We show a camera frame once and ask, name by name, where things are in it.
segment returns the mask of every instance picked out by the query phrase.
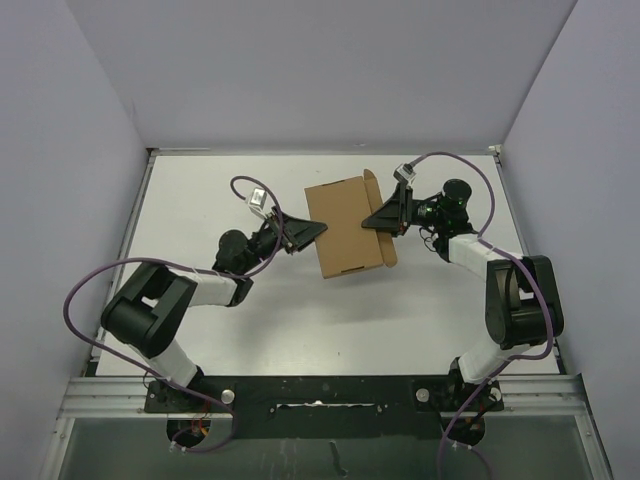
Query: aluminum frame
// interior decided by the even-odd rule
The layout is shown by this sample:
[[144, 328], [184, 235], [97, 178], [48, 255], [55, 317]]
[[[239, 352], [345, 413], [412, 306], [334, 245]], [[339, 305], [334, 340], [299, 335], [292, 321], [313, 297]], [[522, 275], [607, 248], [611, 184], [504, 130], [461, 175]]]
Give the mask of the aluminum frame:
[[[220, 152], [215, 150], [153, 150], [149, 157], [149, 163], [145, 170], [138, 195], [134, 202], [131, 216], [127, 223], [125, 235], [118, 258], [125, 258], [130, 250], [133, 236], [145, 194], [151, 179], [151, 173], [157, 156], [162, 155], [238, 155], [241, 152]], [[381, 154], [381, 152], [368, 152], [364, 149], [354, 149], [347, 152], [318, 152], [323, 154]], [[505, 189], [507, 203], [516, 226], [516, 232], [523, 248], [527, 253], [527, 244], [522, 235], [517, 216], [513, 210], [509, 190], [505, 185], [502, 172], [502, 164], [499, 152], [487, 149], [475, 154], [492, 154], [496, 159], [496, 168], [500, 175], [501, 183]], [[105, 299], [108, 303], [122, 277], [123, 268], [115, 270], [109, 291]], [[106, 332], [100, 327], [97, 339], [103, 341]], [[99, 360], [101, 350], [94, 347], [89, 363]], [[561, 357], [557, 348], [554, 348], [556, 358]], [[503, 394], [505, 410], [502, 412], [488, 412], [486, 416], [573, 416], [576, 421], [582, 445], [594, 479], [610, 480], [612, 474], [602, 443], [600, 441], [595, 422], [591, 416], [586, 393], [580, 377], [570, 375], [504, 375], [498, 378]], [[72, 378], [69, 381], [59, 416], [56, 420], [52, 439], [43, 463], [39, 478], [42, 480], [57, 479], [59, 477], [64, 457], [66, 455], [69, 438], [73, 431], [76, 419], [81, 418], [129, 418], [131, 420], [149, 418], [191, 418], [192, 414], [147, 414], [144, 412], [146, 387], [143, 377], [81, 377]], [[444, 418], [452, 414], [443, 414]], [[231, 415], [212, 414], [212, 418], [231, 421]]]

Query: black metal plate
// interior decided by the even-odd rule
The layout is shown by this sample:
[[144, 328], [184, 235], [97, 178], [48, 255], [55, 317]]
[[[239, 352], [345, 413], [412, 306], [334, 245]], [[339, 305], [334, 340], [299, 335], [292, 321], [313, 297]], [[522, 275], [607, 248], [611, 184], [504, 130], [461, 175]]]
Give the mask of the black metal plate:
[[[239, 419], [237, 438], [439, 438], [440, 412], [455, 411], [464, 401], [450, 399], [445, 375], [205, 376], [192, 387], [216, 399], [225, 389], [235, 393], [230, 407]], [[429, 390], [428, 402], [417, 400], [420, 388]], [[478, 411], [482, 401], [486, 402], [474, 402], [469, 411]], [[197, 414], [203, 411], [203, 405], [154, 381], [149, 386], [145, 412]], [[500, 404], [496, 410], [503, 408]], [[223, 412], [216, 406], [210, 411]]]

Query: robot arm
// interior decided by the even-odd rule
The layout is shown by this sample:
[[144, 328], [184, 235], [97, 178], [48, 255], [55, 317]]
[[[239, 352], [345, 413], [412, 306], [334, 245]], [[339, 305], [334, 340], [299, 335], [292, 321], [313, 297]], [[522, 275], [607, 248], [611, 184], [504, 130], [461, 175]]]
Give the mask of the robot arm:
[[[255, 189], [250, 198], [264, 198], [264, 191]], [[219, 275], [142, 263], [104, 309], [102, 327], [138, 352], [160, 375], [189, 386], [202, 372], [175, 340], [187, 308], [239, 305], [253, 286], [246, 273], [276, 254], [278, 237], [278, 250], [293, 254], [327, 229], [324, 223], [285, 213], [280, 226], [275, 210], [260, 216], [264, 222], [250, 238], [239, 230], [229, 230], [220, 237], [212, 268]]]
[[[522, 354], [546, 341], [546, 325], [538, 301], [527, 298], [531, 285], [510, 260], [478, 241], [466, 211], [471, 187], [462, 180], [448, 180], [440, 193], [414, 200], [411, 182], [415, 177], [409, 164], [396, 169], [396, 189], [376, 212], [362, 222], [373, 228], [404, 235], [411, 225], [419, 225], [432, 236], [433, 246], [446, 262], [460, 265], [486, 282], [485, 323], [478, 342], [454, 361], [453, 369], [464, 384], [479, 384], [507, 358]], [[552, 316], [553, 334], [564, 328], [564, 318], [551, 262], [547, 257], [522, 257], [536, 279]]]

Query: screw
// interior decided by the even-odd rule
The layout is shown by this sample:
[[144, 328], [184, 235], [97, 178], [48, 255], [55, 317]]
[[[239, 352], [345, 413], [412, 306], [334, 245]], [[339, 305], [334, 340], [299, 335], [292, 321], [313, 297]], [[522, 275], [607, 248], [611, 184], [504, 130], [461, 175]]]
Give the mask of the screw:
[[220, 395], [220, 400], [222, 400], [222, 403], [224, 403], [225, 405], [229, 405], [235, 398], [236, 394], [233, 392], [233, 390], [229, 390], [228, 388], [226, 390], [223, 390], [222, 395]]
[[493, 387], [490, 390], [490, 393], [491, 393], [491, 395], [493, 395], [493, 398], [495, 398], [497, 402], [502, 400], [502, 392], [499, 389], [497, 389], [496, 387]]
[[429, 401], [429, 390], [426, 388], [419, 388], [416, 392], [416, 398], [419, 402], [425, 403]]

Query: glass panel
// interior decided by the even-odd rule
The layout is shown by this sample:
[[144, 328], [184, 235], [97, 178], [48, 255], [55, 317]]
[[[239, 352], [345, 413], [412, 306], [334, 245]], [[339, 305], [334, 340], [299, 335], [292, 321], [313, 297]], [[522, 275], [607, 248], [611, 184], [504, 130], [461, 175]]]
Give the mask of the glass panel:
[[[214, 424], [211, 438], [228, 424]], [[237, 440], [218, 453], [169, 453], [165, 421], [79, 419], [61, 479], [433, 479], [436, 440]], [[479, 449], [495, 477], [510, 480], [591, 479], [573, 417], [490, 417]], [[488, 478], [479, 459], [448, 449], [445, 478]]]

